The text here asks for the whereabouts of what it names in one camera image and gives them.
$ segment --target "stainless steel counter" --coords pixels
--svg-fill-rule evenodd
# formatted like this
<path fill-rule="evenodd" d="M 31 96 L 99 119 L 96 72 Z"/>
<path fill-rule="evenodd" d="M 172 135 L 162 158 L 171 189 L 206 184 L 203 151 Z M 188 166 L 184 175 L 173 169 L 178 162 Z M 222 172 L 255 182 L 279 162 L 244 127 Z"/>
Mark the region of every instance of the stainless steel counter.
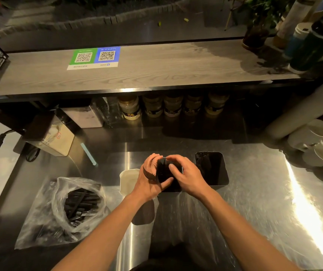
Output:
<path fill-rule="evenodd" d="M 223 153 L 229 184 L 219 187 L 218 192 L 258 232 L 302 269 L 323 269 L 323 180 L 305 168 L 290 165 L 282 152 L 262 143 L 249 143 L 253 138 L 236 130 L 236 122 L 231 126 L 233 117 L 229 120 L 205 119 L 199 125 L 184 118 L 150 121 L 144 117 L 142 121 L 84 130 L 74 140 L 69 157 L 42 152 L 33 163 L 20 161 L 0 202 L 0 269 L 50 269 L 75 246 L 12 250 L 46 178 L 82 176 L 99 181 L 105 187 L 107 206 L 113 210 L 123 199 L 118 192 L 123 170 L 140 168 L 153 152 L 181 154 L 195 161 L 198 151 Z M 81 140 L 97 167 L 83 153 Z M 199 201 L 186 193 L 162 193 L 133 219 L 111 270 L 129 270 L 149 253 L 180 242 L 197 251 L 199 263 L 208 269 L 240 269 Z"/>

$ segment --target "stone edging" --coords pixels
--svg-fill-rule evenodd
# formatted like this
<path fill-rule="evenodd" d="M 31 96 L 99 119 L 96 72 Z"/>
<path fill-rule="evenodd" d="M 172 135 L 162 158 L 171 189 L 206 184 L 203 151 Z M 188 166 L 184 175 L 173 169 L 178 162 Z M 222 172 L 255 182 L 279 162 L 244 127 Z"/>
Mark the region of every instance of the stone edging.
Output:
<path fill-rule="evenodd" d="M 163 12 L 171 12 L 181 10 L 180 6 L 186 5 L 190 0 L 180 0 L 172 4 L 163 6 L 154 6 L 151 8 L 143 8 L 139 10 L 129 11 L 125 13 L 116 14 L 115 16 L 99 16 L 78 19 L 74 21 L 65 22 L 41 22 L 30 23 L 18 26 L 8 26 L 0 29 L 0 38 L 20 31 L 32 30 L 67 30 L 76 29 L 84 26 L 102 25 L 102 24 L 117 24 L 127 20 L 142 18 L 145 16 L 155 15 Z"/>

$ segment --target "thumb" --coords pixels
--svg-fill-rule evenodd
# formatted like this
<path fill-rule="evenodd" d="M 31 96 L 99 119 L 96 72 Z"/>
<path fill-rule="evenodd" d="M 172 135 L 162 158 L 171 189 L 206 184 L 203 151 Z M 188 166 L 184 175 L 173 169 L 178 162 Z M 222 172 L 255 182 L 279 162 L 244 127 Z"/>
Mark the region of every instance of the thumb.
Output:
<path fill-rule="evenodd" d="M 164 190 L 165 188 L 167 188 L 169 185 L 172 184 L 174 178 L 173 177 L 170 177 L 168 178 L 166 181 L 162 182 L 160 185 L 161 185 L 161 190 Z"/>
<path fill-rule="evenodd" d="M 174 177 L 177 178 L 177 180 L 180 180 L 183 176 L 182 173 L 180 173 L 179 169 L 174 164 L 169 164 L 170 172 L 174 175 Z"/>

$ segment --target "finger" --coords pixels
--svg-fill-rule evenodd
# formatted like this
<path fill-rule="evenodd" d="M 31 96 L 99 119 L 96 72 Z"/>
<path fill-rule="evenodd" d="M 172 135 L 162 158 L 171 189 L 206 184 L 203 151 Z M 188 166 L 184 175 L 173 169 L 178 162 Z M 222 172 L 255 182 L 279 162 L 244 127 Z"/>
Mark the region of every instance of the finger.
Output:
<path fill-rule="evenodd" d="M 169 155 L 169 156 L 167 156 L 166 159 L 167 160 L 177 161 L 179 164 L 181 164 L 181 166 L 188 165 L 188 161 L 191 162 L 188 158 L 185 158 L 185 157 L 180 156 L 180 155 Z"/>
<path fill-rule="evenodd" d="M 151 168 L 156 168 L 156 164 L 157 162 L 162 159 L 163 156 L 162 155 L 159 155 L 159 156 L 156 156 L 152 161 L 151 161 Z"/>
<path fill-rule="evenodd" d="M 180 173 L 180 171 L 177 169 L 177 167 L 174 164 L 169 164 L 170 172 L 174 175 L 174 177 L 177 178 L 177 180 L 182 179 L 183 174 Z"/>
<path fill-rule="evenodd" d="M 144 164 L 145 164 L 145 168 L 150 167 L 151 161 L 155 158 L 155 156 L 158 156 L 159 154 L 151 154 L 149 157 L 147 157 L 147 159 L 145 160 Z"/>
<path fill-rule="evenodd" d="M 173 177 L 170 177 L 168 178 L 166 181 L 162 182 L 161 183 L 161 190 L 164 190 L 165 188 L 167 188 L 169 185 L 172 184 L 174 178 Z"/>

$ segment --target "wooden countertop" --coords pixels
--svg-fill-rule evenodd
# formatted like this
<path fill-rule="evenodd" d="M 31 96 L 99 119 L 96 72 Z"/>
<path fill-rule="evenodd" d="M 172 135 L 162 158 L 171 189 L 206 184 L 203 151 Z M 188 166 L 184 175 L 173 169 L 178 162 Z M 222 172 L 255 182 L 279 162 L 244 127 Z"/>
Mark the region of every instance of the wooden countertop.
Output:
<path fill-rule="evenodd" d="M 115 68 L 66 70 L 73 50 L 10 54 L 0 96 L 299 78 L 265 67 L 241 40 L 122 46 Z"/>

